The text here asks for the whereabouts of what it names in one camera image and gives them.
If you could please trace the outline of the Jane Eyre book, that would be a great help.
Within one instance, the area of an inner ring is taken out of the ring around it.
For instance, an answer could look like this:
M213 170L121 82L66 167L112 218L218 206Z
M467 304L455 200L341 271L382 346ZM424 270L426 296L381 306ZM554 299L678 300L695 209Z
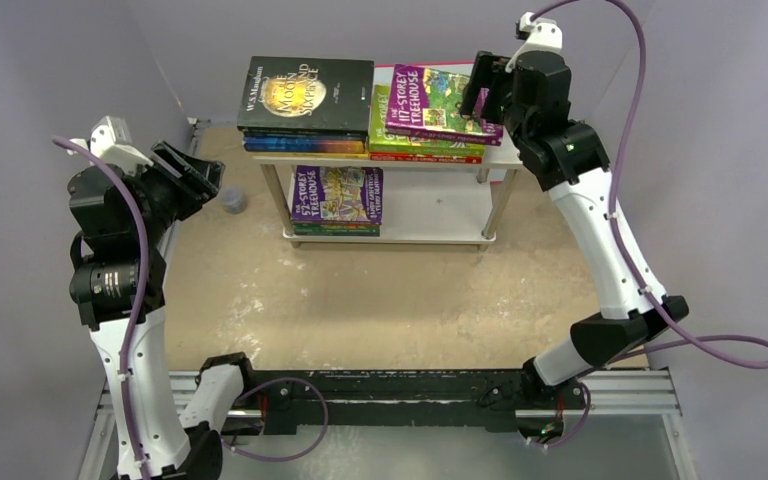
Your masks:
M316 153L349 154L366 153L366 145L360 140L327 139L322 137L244 137L246 151L255 153Z

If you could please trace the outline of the yellow book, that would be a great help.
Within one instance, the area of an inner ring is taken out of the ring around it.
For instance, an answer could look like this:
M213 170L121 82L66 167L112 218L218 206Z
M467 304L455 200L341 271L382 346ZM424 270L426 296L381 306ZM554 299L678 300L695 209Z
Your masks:
M253 158L336 159L369 160L369 153L319 153L319 152L249 152Z

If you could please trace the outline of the black Moon Sixpence book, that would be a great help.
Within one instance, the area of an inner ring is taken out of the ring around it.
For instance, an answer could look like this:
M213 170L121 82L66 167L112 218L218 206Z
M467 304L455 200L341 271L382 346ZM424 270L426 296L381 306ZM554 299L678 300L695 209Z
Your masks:
M246 135L368 133L375 64L365 59L253 56L237 128Z

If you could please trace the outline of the orange Treehouse book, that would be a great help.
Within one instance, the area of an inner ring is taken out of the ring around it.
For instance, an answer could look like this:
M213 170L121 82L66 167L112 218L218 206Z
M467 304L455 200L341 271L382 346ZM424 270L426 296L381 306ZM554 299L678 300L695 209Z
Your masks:
M380 224L366 223L293 223L294 229L307 230L380 230Z

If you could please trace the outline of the dark green Treehouse book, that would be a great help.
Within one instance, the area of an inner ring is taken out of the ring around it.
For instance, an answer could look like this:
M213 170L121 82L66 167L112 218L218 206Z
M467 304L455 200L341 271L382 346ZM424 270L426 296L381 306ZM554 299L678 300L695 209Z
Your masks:
M307 230L293 229L297 236L379 237L380 230Z

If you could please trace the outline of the purple Treehouse book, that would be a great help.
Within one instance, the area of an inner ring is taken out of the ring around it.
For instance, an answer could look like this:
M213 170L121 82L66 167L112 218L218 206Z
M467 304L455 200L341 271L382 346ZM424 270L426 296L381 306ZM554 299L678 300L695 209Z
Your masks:
M383 182L381 168L298 166L291 220L304 224L380 225Z

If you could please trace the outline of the Nineteen Eighty-Four blue book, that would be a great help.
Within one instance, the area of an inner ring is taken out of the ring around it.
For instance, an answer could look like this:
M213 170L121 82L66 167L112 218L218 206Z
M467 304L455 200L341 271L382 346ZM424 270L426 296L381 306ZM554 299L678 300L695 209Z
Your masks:
M305 130L249 130L242 132L243 142L260 138L301 138L312 140L367 141L367 135L357 132L314 132Z

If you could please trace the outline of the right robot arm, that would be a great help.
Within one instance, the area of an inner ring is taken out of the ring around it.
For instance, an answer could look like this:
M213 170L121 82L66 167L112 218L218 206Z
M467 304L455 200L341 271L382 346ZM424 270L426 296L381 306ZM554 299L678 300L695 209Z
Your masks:
M618 247L614 235L629 234L617 201L610 197L613 173L597 132L570 119L570 68L558 53L507 58L477 53L459 111L501 125L519 161L561 211L590 269L599 311L574 323L559 345L529 360L521 392L536 407L556 399L561 385L601 368L658 337L689 314L681 295L667 294L652 273L634 274L627 262L645 261L634 238Z

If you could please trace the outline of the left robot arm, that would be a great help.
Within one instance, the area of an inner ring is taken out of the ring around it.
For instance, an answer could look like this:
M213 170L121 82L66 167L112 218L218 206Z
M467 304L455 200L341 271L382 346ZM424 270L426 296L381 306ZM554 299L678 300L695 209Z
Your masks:
M167 264L159 244L174 224L213 200L222 163L166 142L135 163L107 162L86 144L55 137L89 166L68 184L79 230L70 247L69 294L103 363L118 435L119 479L216 479L231 407L257 399L244 353L207 359L184 409L174 400L165 347Z

